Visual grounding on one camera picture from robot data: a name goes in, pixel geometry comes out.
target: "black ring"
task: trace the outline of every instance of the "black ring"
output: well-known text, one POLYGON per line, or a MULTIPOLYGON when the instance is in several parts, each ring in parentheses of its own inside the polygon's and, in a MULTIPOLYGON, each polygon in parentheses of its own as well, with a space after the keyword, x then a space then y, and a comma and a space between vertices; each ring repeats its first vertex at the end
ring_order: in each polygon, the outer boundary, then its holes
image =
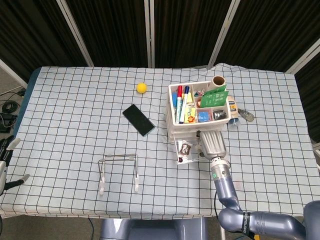
POLYGON ((2 112, 6 114, 11 114, 15 112, 17 109, 18 109, 18 103, 12 100, 6 101, 2 105, 2 112))

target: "white frame pole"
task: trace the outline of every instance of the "white frame pole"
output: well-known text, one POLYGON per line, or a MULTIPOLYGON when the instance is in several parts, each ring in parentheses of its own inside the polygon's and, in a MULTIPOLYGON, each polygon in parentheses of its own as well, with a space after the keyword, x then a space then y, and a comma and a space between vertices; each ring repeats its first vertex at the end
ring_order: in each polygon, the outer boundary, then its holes
POLYGON ((85 41, 81 36, 81 33, 78 29, 78 26, 76 24, 74 17, 71 14, 71 11, 68 7, 68 4, 66 3, 66 0, 56 0, 56 2, 59 5, 59 8, 64 16, 64 19, 72 32, 72 35, 73 35, 73 37, 74 37, 82 55, 83 55, 84 60, 86 61, 86 64, 89 67, 94 67, 94 62, 92 61, 92 59, 90 57, 90 54, 89 54, 88 49, 86 47, 85 41))
POLYGON ((1 59, 0 59, 0 68, 2 68, 7 74, 9 74, 14 80, 16 80, 19 84, 21 84, 25 89, 27 88, 28 84, 1 59))
POLYGON ((155 63, 155 1, 150 0, 150 31, 151 31, 151 67, 156 68, 155 63))
POLYGON ((316 41, 285 73, 296 74, 318 53, 320 53, 320 39, 318 39, 318 41, 316 41))
POLYGON ((146 54, 148 57, 148 68, 152 68, 151 54, 151 35, 150 35, 150 14, 149 0, 144 0, 144 18, 145 18, 145 37, 146 37, 146 54))
POLYGON ((225 40, 226 35, 228 33, 229 27, 232 23, 232 20, 234 19, 234 16, 236 14, 237 9, 238 9, 239 3, 240 3, 240 0, 232 0, 231 1, 228 12, 226 13, 224 22, 222 24, 219 36, 215 42, 213 52, 210 57, 207 69, 212 68, 215 61, 217 60, 217 57, 218 57, 218 54, 219 54, 220 49, 222 47, 222 44, 224 43, 224 40, 225 40))

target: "marker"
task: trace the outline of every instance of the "marker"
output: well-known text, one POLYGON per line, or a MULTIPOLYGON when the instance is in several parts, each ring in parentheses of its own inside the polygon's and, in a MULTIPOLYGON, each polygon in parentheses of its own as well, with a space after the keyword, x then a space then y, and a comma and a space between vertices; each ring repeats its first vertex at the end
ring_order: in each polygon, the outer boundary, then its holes
POLYGON ((187 106, 187 101, 188 101, 188 93, 189 93, 189 86, 185 86, 184 98, 183 98, 183 103, 182 103, 179 124, 183 124, 185 122, 185 111, 186 111, 186 106, 187 106))
POLYGON ((181 107, 182 107, 182 86, 180 85, 178 86, 178 97, 176 98, 176 116, 175 116, 176 124, 179 124, 181 107))

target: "yellow ball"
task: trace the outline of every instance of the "yellow ball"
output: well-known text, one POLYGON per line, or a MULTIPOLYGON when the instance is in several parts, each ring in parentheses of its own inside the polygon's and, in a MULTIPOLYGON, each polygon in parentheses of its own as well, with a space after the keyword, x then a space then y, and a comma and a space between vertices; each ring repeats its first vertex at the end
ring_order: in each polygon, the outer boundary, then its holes
POLYGON ((147 91, 147 85, 143 82, 136 86, 136 91, 140 94, 144 94, 147 91))

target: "smartphone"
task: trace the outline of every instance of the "smartphone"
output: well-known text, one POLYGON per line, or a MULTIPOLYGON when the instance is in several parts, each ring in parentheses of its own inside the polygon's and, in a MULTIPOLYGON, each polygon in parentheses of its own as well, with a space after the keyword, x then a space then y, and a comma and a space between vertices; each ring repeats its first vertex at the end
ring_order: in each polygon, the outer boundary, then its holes
POLYGON ((122 114, 142 136, 147 135, 152 129, 155 128, 149 119, 134 104, 124 110, 122 114))

